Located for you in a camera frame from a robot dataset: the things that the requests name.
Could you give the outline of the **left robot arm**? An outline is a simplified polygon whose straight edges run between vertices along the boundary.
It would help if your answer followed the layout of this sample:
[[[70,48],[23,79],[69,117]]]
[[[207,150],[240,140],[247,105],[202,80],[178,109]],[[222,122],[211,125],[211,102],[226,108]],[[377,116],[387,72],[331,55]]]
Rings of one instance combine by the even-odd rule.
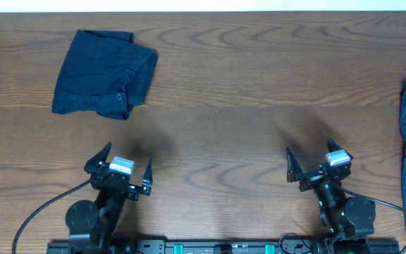
[[[107,161],[111,143],[89,159],[84,170],[90,185],[99,191],[96,200],[79,200],[70,206],[65,221],[74,253],[135,253],[133,240],[115,235],[118,220],[127,200],[150,195],[153,186],[152,162],[148,159],[140,186],[130,183],[135,163],[122,157]]]

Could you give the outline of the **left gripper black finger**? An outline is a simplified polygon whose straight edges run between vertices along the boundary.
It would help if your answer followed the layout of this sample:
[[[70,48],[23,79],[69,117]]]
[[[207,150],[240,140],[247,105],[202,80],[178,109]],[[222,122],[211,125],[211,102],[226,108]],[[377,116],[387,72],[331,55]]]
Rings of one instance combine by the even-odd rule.
[[[153,156],[149,156],[147,167],[145,169],[145,173],[142,179],[142,194],[143,195],[150,195],[152,191],[153,185],[153,173],[152,173],[152,162]]]
[[[86,162],[84,170],[88,174],[95,174],[100,169],[108,167],[106,160],[107,157],[109,156],[111,146],[112,142],[108,142],[100,152],[98,152],[96,155],[94,155]]]

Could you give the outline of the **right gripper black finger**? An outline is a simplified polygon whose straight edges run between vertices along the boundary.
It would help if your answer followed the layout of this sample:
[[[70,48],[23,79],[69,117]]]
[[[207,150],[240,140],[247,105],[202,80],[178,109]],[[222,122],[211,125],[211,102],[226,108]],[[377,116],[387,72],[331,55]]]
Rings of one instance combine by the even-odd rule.
[[[287,156],[287,182],[292,183],[296,181],[300,181],[302,178],[302,167],[300,166],[297,158],[295,157],[293,151],[287,147],[286,148],[286,156]]]
[[[327,139],[326,139],[326,144],[327,144],[327,148],[328,148],[328,153],[330,153],[330,152],[334,152],[334,151],[337,151],[337,150],[344,150],[338,143],[336,143],[331,137],[327,137]],[[349,153],[349,152],[347,152],[349,155],[350,155],[350,157],[351,157],[351,159],[354,159],[354,157]]]

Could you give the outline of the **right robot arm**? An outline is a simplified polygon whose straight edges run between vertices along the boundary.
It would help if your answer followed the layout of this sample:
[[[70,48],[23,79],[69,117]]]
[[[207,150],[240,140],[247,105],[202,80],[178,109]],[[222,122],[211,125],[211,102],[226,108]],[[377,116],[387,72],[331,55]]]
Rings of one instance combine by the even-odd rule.
[[[351,174],[353,156],[327,138],[328,153],[318,169],[303,172],[297,157],[286,149],[287,182],[298,182],[301,192],[313,190],[319,199],[321,221],[331,235],[321,241],[326,253],[370,253],[368,236],[374,233],[374,202],[346,196],[341,181]]]

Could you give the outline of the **dark blue shorts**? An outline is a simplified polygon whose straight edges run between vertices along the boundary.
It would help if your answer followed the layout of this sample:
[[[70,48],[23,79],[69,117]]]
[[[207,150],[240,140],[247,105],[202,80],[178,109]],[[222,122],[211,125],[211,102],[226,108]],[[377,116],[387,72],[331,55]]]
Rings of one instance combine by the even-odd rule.
[[[52,112],[94,111],[126,120],[144,104],[157,60],[131,32],[78,30],[56,81]]]

